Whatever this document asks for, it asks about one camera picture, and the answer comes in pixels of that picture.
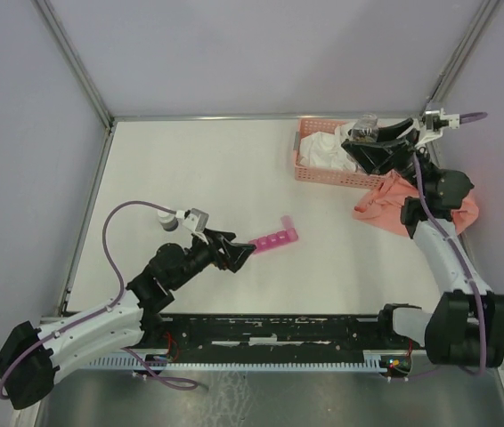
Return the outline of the amber pill bottle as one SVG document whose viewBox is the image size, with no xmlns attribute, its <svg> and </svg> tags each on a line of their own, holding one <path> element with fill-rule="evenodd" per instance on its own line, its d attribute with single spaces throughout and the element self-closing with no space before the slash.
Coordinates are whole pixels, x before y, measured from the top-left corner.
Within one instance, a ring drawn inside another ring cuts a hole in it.
<svg viewBox="0 0 504 427">
<path fill-rule="evenodd" d="M 348 132 L 351 141 L 373 143 L 378 139 L 378 117 L 367 113 L 362 115 Z"/>
</svg>

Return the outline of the pink weekly pill organizer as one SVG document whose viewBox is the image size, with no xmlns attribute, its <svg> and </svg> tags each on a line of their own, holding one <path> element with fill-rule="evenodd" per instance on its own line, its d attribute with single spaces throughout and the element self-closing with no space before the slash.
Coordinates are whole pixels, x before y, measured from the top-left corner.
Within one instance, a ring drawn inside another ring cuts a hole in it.
<svg viewBox="0 0 504 427">
<path fill-rule="evenodd" d="M 254 254 L 265 253 L 273 249 L 296 243 L 299 240 L 295 223 L 289 215 L 282 216 L 280 218 L 280 222 L 280 230 L 249 241 L 249 244 L 256 247 Z"/>
</svg>

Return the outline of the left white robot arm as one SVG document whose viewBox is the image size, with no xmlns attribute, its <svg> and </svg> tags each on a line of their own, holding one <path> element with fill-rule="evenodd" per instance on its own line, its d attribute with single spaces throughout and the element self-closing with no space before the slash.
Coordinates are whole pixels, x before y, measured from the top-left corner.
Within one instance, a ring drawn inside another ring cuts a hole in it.
<svg viewBox="0 0 504 427">
<path fill-rule="evenodd" d="M 0 349 L 0 399 L 21 410 L 47 396 L 54 385 L 87 363 L 139 342 L 159 344 L 164 326 L 159 313 L 178 290 L 204 269 L 239 271 L 255 252 L 232 232 L 205 230 L 191 246 L 161 246 L 118 295 L 90 310 L 45 326 L 15 326 Z"/>
</svg>

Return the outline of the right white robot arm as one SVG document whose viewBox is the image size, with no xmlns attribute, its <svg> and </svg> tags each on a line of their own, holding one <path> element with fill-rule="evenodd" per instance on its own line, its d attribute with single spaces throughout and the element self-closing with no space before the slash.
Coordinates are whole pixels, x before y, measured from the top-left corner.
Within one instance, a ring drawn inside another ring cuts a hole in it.
<svg viewBox="0 0 504 427">
<path fill-rule="evenodd" d="M 400 221 L 426 257 L 441 296 L 431 313 L 409 304 L 388 304 L 375 329 L 379 343 L 395 348 L 407 338 L 425 349 L 431 363 L 457 366 L 474 375 L 499 367 L 504 359 L 504 294 L 496 294 L 476 272 L 452 220 L 474 188 L 468 176 L 443 169 L 426 145 L 445 129 L 485 118 L 485 113 L 443 111 L 415 122 L 407 118 L 381 126 L 373 115 L 348 130 L 342 149 L 367 174 L 395 172 L 418 194 L 404 200 Z"/>
</svg>

